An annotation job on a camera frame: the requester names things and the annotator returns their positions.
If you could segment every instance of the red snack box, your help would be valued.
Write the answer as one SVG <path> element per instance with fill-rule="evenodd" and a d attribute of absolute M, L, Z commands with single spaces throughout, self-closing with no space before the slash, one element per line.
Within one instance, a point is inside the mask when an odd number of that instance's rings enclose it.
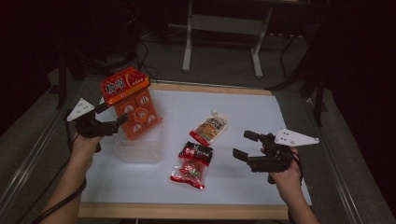
<path fill-rule="evenodd" d="M 133 68 L 127 68 L 101 83 L 105 102 L 113 105 L 117 116 L 128 113 L 121 125 L 129 140 L 134 140 L 161 122 L 153 105 L 148 87 L 149 77 Z"/>

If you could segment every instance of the human arm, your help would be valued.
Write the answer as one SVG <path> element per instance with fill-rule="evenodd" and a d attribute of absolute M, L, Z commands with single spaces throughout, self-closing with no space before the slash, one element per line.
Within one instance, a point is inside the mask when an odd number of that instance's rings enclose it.
<path fill-rule="evenodd" d="M 297 148 L 291 147 L 292 152 L 298 153 Z M 300 168 L 296 161 L 292 161 L 289 170 L 270 173 L 274 179 L 279 195 L 289 208 L 289 212 L 296 224 L 317 224 L 318 219 L 306 202 L 301 189 Z"/>
<path fill-rule="evenodd" d="M 84 182 L 85 175 L 92 165 L 92 156 L 102 137 L 85 138 L 78 135 L 73 143 L 73 149 L 64 173 L 52 193 L 43 212 L 53 205 L 73 194 Z M 78 223 L 78 209 L 81 194 L 69 203 L 60 207 L 40 223 Z"/>

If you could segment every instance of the clear plastic container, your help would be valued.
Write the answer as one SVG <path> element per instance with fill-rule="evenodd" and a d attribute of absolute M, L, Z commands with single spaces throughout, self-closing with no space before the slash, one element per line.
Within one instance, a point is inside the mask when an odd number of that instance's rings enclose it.
<path fill-rule="evenodd" d="M 158 101 L 154 106 L 163 118 Z M 135 140 L 129 140 L 123 129 L 117 134 L 114 151 L 127 163 L 157 163 L 163 158 L 163 123 L 160 122 Z"/>

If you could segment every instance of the wooden table edge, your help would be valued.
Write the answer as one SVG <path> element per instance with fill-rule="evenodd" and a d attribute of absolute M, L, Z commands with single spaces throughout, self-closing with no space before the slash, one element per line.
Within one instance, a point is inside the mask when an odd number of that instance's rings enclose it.
<path fill-rule="evenodd" d="M 79 217 L 288 220 L 286 205 L 81 203 Z"/>
<path fill-rule="evenodd" d="M 269 95 L 269 96 L 272 95 L 270 91 L 260 90 L 260 89 L 188 85 L 188 84 L 151 83 L 150 88 L 158 91 L 199 91 L 199 92 L 229 93 L 229 94 Z"/>

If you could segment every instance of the forearm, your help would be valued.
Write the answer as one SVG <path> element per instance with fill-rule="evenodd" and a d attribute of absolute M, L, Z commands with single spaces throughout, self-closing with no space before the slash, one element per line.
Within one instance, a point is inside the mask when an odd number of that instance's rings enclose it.
<path fill-rule="evenodd" d="M 319 224 L 317 217 L 303 195 L 287 203 L 289 212 L 296 224 Z"/>
<path fill-rule="evenodd" d="M 78 190 L 85 179 L 88 167 L 86 162 L 69 162 L 58 183 L 58 187 L 45 206 L 44 212 Z M 76 198 L 59 208 L 41 223 L 77 223 L 80 198 L 81 195 L 79 194 Z"/>

